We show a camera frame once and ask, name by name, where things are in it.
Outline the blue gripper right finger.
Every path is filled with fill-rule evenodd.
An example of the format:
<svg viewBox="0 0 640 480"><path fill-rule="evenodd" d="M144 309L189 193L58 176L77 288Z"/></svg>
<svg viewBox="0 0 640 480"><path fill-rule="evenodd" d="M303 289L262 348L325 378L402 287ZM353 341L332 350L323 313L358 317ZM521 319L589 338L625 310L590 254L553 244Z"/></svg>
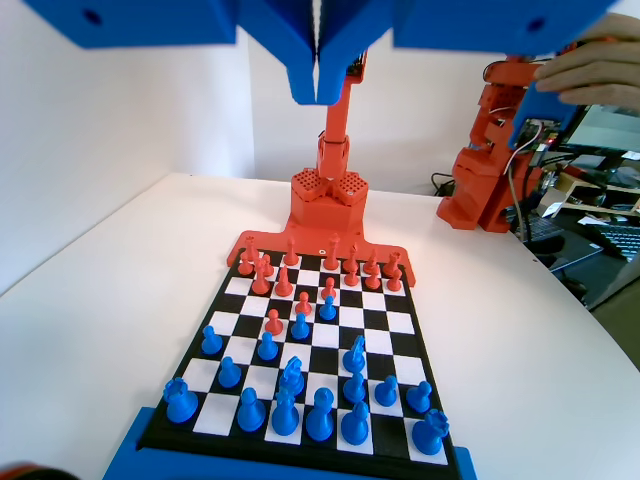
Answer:
<svg viewBox="0 0 640 480"><path fill-rule="evenodd" d="M393 1L322 1L318 103L334 105L347 68L392 26Z"/></svg>

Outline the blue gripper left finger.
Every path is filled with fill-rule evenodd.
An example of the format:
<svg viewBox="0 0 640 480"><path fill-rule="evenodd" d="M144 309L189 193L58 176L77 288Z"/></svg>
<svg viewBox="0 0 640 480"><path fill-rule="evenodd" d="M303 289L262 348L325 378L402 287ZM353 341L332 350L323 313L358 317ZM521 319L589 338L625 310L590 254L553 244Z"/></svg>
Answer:
<svg viewBox="0 0 640 480"><path fill-rule="evenodd" d="M284 65L293 99L315 105L313 2L240 1L238 24Z"/></svg>

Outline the person's hand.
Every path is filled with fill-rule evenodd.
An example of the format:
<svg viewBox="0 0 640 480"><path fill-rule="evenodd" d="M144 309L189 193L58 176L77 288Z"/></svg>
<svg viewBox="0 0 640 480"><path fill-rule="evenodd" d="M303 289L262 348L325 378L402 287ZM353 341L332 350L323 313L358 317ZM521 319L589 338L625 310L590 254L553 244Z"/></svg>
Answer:
<svg viewBox="0 0 640 480"><path fill-rule="evenodd" d="M566 104L638 111L639 20L609 13L582 40L536 70L536 89L557 93Z"/></svg>

